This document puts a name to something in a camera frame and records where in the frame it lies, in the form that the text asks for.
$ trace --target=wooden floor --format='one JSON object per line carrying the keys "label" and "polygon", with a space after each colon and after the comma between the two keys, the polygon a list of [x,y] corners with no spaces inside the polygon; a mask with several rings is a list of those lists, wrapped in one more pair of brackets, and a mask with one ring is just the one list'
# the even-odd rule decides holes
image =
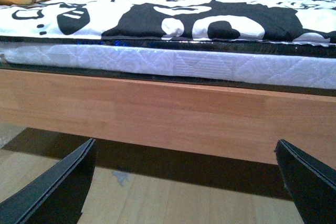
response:
{"label": "wooden floor", "polygon": [[[0,201],[86,139],[24,130],[0,150]],[[286,199],[276,166],[97,143],[97,165],[80,224],[303,223]],[[112,173],[116,169],[128,175],[122,185]]]}

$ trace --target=bedsheet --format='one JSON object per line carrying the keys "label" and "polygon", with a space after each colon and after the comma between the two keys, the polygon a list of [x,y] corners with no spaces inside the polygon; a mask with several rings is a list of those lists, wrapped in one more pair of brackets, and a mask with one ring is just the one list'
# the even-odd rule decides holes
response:
{"label": "bedsheet", "polygon": [[336,43],[336,3],[321,0],[51,0],[1,6],[13,37]]}

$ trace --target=mattress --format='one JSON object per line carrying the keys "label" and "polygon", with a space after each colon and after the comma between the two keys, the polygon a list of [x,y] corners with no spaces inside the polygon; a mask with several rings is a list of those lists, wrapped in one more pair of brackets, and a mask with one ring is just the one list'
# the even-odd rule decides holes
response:
{"label": "mattress", "polygon": [[336,4],[51,0],[0,6],[3,64],[336,89]]}
{"label": "mattress", "polygon": [[336,89],[333,58],[109,45],[0,42],[9,63]]}

